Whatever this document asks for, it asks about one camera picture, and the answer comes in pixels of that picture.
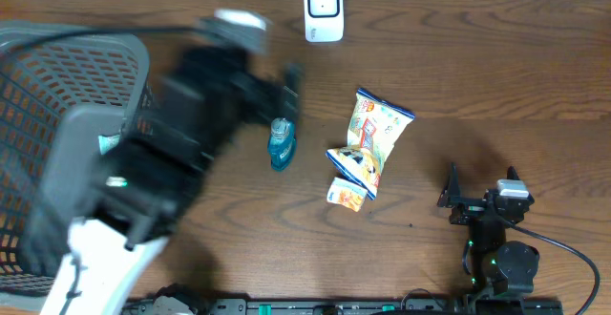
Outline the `blue mouthwash bottle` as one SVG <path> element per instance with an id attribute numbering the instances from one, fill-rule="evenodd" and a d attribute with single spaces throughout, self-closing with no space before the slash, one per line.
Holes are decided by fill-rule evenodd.
<path id="1" fill-rule="evenodd" d="M 292 161 L 296 147 L 295 125 L 286 118 L 275 118 L 271 122 L 267 143 L 271 167 L 276 171 L 283 171 Z"/>

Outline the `large yellow snack bag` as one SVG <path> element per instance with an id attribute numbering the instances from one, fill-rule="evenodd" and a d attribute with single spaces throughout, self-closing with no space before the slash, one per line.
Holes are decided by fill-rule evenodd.
<path id="1" fill-rule="evenodd" d="M 397 139 L 415 120 L 415 114 L 364 88 L 357 90 L 356 98 L 348 125 L 347 144 L 369 149 L 385 162 Z"/>

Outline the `small orange snack packet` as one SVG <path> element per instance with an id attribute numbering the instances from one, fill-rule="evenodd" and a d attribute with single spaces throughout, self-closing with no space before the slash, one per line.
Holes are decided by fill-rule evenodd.
<path id="1" fill-rule="evenodd" d="M 335 178 L 327 191 L 326 201 L 359 212 L 367 196 L 368 191 L 358 184 L 343 178 Z"/>

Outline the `small yellow blue snack bag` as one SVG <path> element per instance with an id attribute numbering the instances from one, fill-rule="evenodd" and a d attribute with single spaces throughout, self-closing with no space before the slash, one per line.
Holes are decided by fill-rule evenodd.
<path id="1" fill-rule="evenodd" d="M 328 149 L 326 156 L 347 179 L 365 188 L 370 199 L 376 199 L 383 160 L 360 146 Z"/>

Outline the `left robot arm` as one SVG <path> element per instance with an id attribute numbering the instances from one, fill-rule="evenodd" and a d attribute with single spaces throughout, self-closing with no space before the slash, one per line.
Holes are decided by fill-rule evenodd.
<path id="1" fill-rule="evenodd" d="M 119 313 L 237 131 L 298 113 L 300 67 L 274 82 L 252 74 L 248 59 L 242 48 L 188 50 L 162 78 L 156 109 L 139 113 L 143 127 L 95 159 L 44 313 Z"/>

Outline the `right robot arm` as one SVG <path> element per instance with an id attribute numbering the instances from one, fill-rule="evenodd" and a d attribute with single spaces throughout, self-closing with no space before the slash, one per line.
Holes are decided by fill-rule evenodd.
<path id="1" fill-rule="evenodd" d="M 463 269 L 474 277 L 474 288 L 490 298 L 521 296 L 534 291 L 539 253 L 521 241 L 509 241 L 506 230 L 524 220 L 534 198 L 516 170 L 480 198 L 462 194 L 457 168 L 451 165 L 448 181 L 437 205 L 452 210 L 449 222 L 465 225 L 469 238 Z"/>

